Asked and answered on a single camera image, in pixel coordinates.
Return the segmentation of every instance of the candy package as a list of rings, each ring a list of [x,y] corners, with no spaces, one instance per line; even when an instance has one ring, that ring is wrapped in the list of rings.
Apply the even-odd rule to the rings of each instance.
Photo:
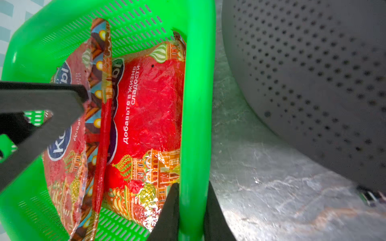
[[[186,45],[175,40],[113,60],[107,205],[152,230],[179,182]]]
[[[103,200],[110,137],[112,82],[109,23],[92,21],[91,36],[60,66],[51,82],[81,84],[85,113],[43,153],[52,202],[71,240],[94,240]],[[46,111],[44,120],[52,113]]]

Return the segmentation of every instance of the yellow dome illustration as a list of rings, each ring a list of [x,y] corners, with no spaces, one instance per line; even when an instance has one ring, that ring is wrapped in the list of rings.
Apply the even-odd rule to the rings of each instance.
[[[95,66],[96,66],[97,69],[102,70],[103,69],[103,61],[98,61],[95,64]]]
[[[91,163],[95,166],[97,164],[97,156],[93,156],[93,158],[91,159]]]
[[[142,204],[150,207],[156,202],[157,190],[153,184],[146,183],[142,190],[138,193],[138,197]]]
[[[104,30],[99,31],[99,37],[100,37],[103,41],[105,41],[105,40],[106,40],[106,31],[104,31]]]
[[[97,128],[100,128],[100,125],[101,125],[100,122],[101,122],[101,119],[100,119],[100,118],[96,119],[96,120],[94,121],[94,126],[97,127]]]
[[[94,94],[98,99],[102,99],[102,90],[97,90]]]
[[[79,179],[74,179],[72,181],[72,183],[70,184],[70,195],[71,195],[71,202],[72,203],[75,203],[78,200],[79,186],[80,186]]]

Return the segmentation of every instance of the blue oval logo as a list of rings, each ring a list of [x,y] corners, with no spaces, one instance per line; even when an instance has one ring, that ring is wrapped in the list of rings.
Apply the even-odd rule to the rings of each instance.
[[[72,127],[67,128],[64,133],[59,136],[54,143],[47,147],[48,156],[54,162],[59,161],[63,158],[68,144],[71,140]]]
[[[65,61],[55,74],[56,84],[71,84],[71,70]]]
[[[124,59],[118,58],[113,61],[112,66],[112,82],[113,82],[113,100],[111,104],[112,110],[112,121],[111,121],[111,130],[110,130],[110,145],[108,147],[108,156],[109,160],[107,164],[110,164],[114,159],[115,153],[117,152],[117,142],[118,142],[118,130],[115,125],[114,117],[118,108],[118,83],[121,81],[123,73],[125,71],[125,62]]]

